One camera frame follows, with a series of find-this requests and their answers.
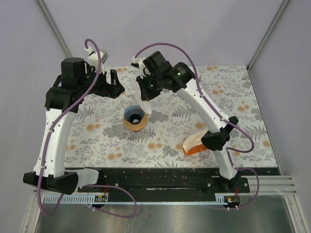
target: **floral tablecloth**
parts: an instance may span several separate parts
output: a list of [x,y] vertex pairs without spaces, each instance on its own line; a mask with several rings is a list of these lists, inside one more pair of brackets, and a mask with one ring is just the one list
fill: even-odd
[[[117,99],[89,95],[79,107],[70,131],[66,167],[217,167],[209,150],[186,157],[182,143],[191,134],[207,130],[192,107],[171,91],[152,100],[153,111],[139,133],[127,130],[122,122],[124,109],[136,104],[133,67],[116,69],[125,87]],[[197,66],[201,86],[229,116],[237,116],[239,126],[251,134],[255,149],[248,154],[233,153],[237,166],[275,167],[261,112],[245,66]],[[231,132],[234,148],[248,149],[250,142],[237,130]]]

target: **gray floor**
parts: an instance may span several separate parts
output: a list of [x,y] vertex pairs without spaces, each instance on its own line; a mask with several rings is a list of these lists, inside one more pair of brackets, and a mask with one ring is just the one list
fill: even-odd
[[[46,205],[51,210],[53,205]],[[132,206],[105,206],[105,210],[128,215]],[[204,206],[144,205],[132,219],[93,212],[84,205],[62,205],[53,217],[40,216],[36,233],[293,233],[282,197],[258,197],[238,211]]]

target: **gray wall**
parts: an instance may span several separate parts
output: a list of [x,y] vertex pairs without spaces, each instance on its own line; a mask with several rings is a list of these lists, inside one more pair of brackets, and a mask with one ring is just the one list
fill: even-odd
[[311,1],[290,3],[252,70],[281,167],[311,222]]
[[19,232],[45,124],[45,93],[64,55],[33,0],[0,1],[0,226]]
[[[129,65],[144,46],[181,46],[197,65],[248,64],[282,0],[45,0],[75,56],[85,37],[110,54],[108,65]],[[159,48],[176,63],[173,48]]]

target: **wire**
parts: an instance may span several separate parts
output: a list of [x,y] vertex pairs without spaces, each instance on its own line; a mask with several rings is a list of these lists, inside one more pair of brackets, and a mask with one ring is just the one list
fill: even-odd
[[119,189],[121,191],[123,191],[124,193],[126,193],[131,199],[132,201],[134,202],[134,213],[132,213],[131,215],[128,215],[128,216],[123,216],[123,215],[117,215],[117,214],[114,214],[112,212],[108,212],[106,210],[101,210],[101,209],[96,209],[94,208],[94,210],[97,210],[99,212],[102,212],[102,213],[105,213],[105,214],[109,214],[109,215],[112,215],[112,216],[115,216],[115,217],[121,217],[121,218],[132,218],[132,217],[135,217],[137,215],[137,211],[138,211],[138,208],[137,208],[137,203],[136,203],[136,200],[134,199],[134,197],[128,192],[126,191],[125,189],[121,188],[121,187],[117,187],[117,186],[111,186],[111,185],[97,185],[97,184],[90,184],[90,185],[86,185],[84,187],[102,187],[102,188],[115,188],[115,189]]
[[247,206],[249,206],[258,196],[258,192],[259,192],[259,177],[257,175],[257,173],[252,169],[252,168],[237,168],[234,166],[233,162],[232,162],[232,159],[231,159],[231,156],[230,156],[230,152],[229,150],[233,150],[233,151],[236,151],[236,152],[240,152],[240,153],[249,153],[251,152],[254,148],[255,148],[255,143],[254,143],[254,140],[252,139],[252,137],[246,132],[244,131],[243,129],[241,129],[239,126],[231,123],[230,121],[226,120],[223,118],[223,116],[217,111],[217,109],[211,104],[211,102],[206,98],[206,96],[204,95],[201,87],[200,87],[200,79],[199,79],[199,76],[198,76],[198,72],[197,72],[197,69],[194,65],[194,62],[192,61],[192,59],[189,57],[189,55],[180,47],[178,47],[177,45],[173,45],[173,44],[170,44],[170,43],[154,43],[154,44],[151,44],[151,45],[148,45],[146,47],[144,47],[143,49],[141,49],[136,55],[135,55],[135,58],[137,58],[143,51],[145,51],[146,49],[148,48],[151,48],[153,46],[157,46],[157,45],[165,45],[165,46],[170,46],[170,47],[174,47],[178,50],[180,50],[186,57],[187,59],[189,60],[191,66],[193,67],[193,70],[194,70],[194,75],[195,75],[195,81],[196,81],[196,86],[197,86],[197,89],[201,95],[201,97],[205,100],[205,102],[210,106],[210,108],[214,111],[214,113],[221,119],[223,120],[225,123],[231,125],[232,127],[234,127],[235,129],[237,129],[238,131],[240,131],[242,134],[244,134],[251,142],[251,148],[249,150],[239,150],[239,149],[236,149],[236,148],[232,148],[232,147],[227,147],[226,148],[226,151],[227,151],[227,154],[228,154],[228,157],[229,157],[229,160],[230,160],[230,163],[232,165],[232,167],[234,167],[236,170],[239,170],[239,171],[243,171],[243,170],[250,170],[252,171],[255,176],[256,176],[256,179],[257,179],[257,190],[256,190],[256,193],[255,193],[255,196],[254,198],[248,203],[246,204],[245,206],[242,206],[242,207],[239,207],[239,209],[241,208],[245,208]]
[[[37,185],[37,199],[38,199],[38,205],[39,205],[41,213],[44,216],[47,216],[47,217],[52,216],[55,213],[55,211],[58,209],[60,201],[62,200],[62,197],[64,195],[64,194],[61,194],[61,196],[59,197],[58,202],[57,202],[55,208],[52,210],[52,212],[50,212],[50,213],[45,212],[45,210],[43,208],[43,204],[42,204],[42,199],[41,199],[41,184],[42,184],[43,172],[44,172],[44,167],[45,167],[45,158],[46,158],[46,155],[47,155],[47,149],[48,149],[48,146],[49,146],[51,134],[53,132],[54,127],[57,125],[57,123],[60,121],[60,119],[67,112],[69,112],[76,105],[78,105],[83,100],[83,98],[86,95],[89,94],[91,89],[94,87],[94,85],[95,85],[95,83],[96,83],[96,81],[97,81],[97,79],[99,77],[99,74],[101,72],[101,64],[102,63],[101,63],[101,54],[100,54],[99,48],[98,48],[98,46],[96,45],[96,43],[93,40],[86,39],[85,40],[85,47],[87,49],[88,49],[88,45],[87,45],[88,42],[93,44],[93,46],[95,47],[95,50],[97,52],[97,55],[98,55],[98,68],[97,68],[97,72],[96,72],[96,75],[94,77],[94,80],[93,80],[92,84],[88,87],[88,89],[85,91],[85,93],[75,103],[73,103],[69,108],[67,108],[61,115],[59,115],[58,118],[52,123],[51,127],[49,128],[50,131],[48,132],[46,140],[45,140],[45,143],[44,143],[43,154],[42,154],[42,159],[41,159],[41,170],[40,170],[39,179],[38,179],[38,185]],[[110,212],[104,211],[104,210],[99,210],[99,209],[98,209],[98,211],[106,213],[106,214],[109,214],[109,215],[113,215],[113,216],[117,216],[117,217],[124,217],[124,218],[134,217],[137,214],[137,204],[136,204],[136,201],[135,201],[134,197],[129,192],[127,192],[125,189],[123,189],[121,187],[110,186],[110,185],[87,185],[87,186],[88,187],[106,187],[106,188],[116,188],[116,189],[119,189],[119,190],[123,191],[124,193],[126,193],[133,200],[133,202],[135,204],[135,211],[130,216],[121,216],[121,215],[117,215],[117,214],[110,213]]]

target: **table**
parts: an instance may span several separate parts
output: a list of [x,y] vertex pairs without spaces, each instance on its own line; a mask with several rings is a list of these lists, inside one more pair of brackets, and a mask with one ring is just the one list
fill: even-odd
[[[118,71],[125,87],[117,99],[89,95],[80,105],[70,130],[65,167],[217,167],[209,150],[186,157],[184,140],[207,126],[184,100],[171,91],[151,101],[152,114],[139,133],[122,122],[124,109],[136,104],[132,82],[139,75],[133,67],[107,67]],[[276,167],[276,159],[245,66],[197,66],[201,86],[255,141],[248,154],[234,152],[236,166]],[[249,140],[237,130],[230,134],[234,148],[250,148]]]

